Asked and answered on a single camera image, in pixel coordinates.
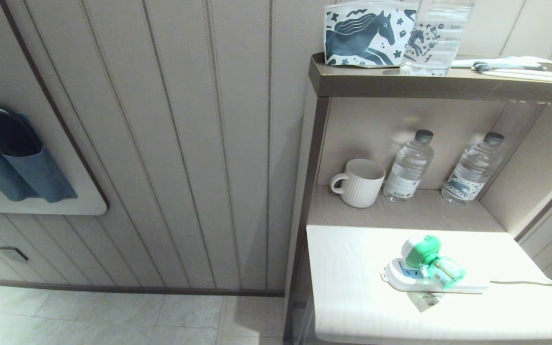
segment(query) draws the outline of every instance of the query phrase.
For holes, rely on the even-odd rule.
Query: bottle cap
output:
[[[434,133],[432,131],[428,131],[427,129],[419,129],[416,131],[416,135],[414,138],[423,144],[429,144],[431,139],[434,137]]]
[[[502,141],[504,141],[504,136],[499,133],[489,132],[486,136],[484,136],[484,142],[489,145],[498,146],[499,144],[502,144]]]

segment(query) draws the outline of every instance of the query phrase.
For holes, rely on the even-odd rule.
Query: plastic water bottle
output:
[[[400,74],[444,76],[453,65],[475,0],[421,0]]]
[[[474,200],[502,161],[502,141],[504,136],[490,132],[482,142],[468,147],[442,188],[442,197],[455,205]]]
[[[383,187],[383,194],[387,200],[393,203],[405,203],[412,198],[423,174],[434,159],[434,149],[429,146],[433,137],[434,133],[431,131],[420,129],[414,139],[399,149]]]

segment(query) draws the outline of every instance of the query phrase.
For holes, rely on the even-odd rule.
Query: ribbed ceramic mug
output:
[[[331,179],[329,186],[345,203],[366,208],[376,201],[384,179],[385,170],[378,163],[354,159],[346,163],[343,174],[337,174]],[[334,186],[338,181],[342,181],[340,188]]]

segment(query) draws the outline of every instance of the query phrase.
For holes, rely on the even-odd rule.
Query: baseboard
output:
[[[257,296],[284,297],[284,291],[273,290],[224,290],[217,288],[172,288],[172,287],[125,287],[125,286],[78,286],[64,284],[45,284],[0,280],[0,286],[15,288],[41,288],[45,290],[67,290],[110,293],[155,293],[160,295],[220,295],[220,296]]]

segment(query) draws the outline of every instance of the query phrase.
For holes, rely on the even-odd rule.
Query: white tabletop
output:
[[[406,239],[430,233],[471,274],[543,277],[507,233],[309,225],[318,338],[368,345],[552,344],[550,286],[491,284],[482,295],[449,293],[419,312],[407,293],[381,280]]]

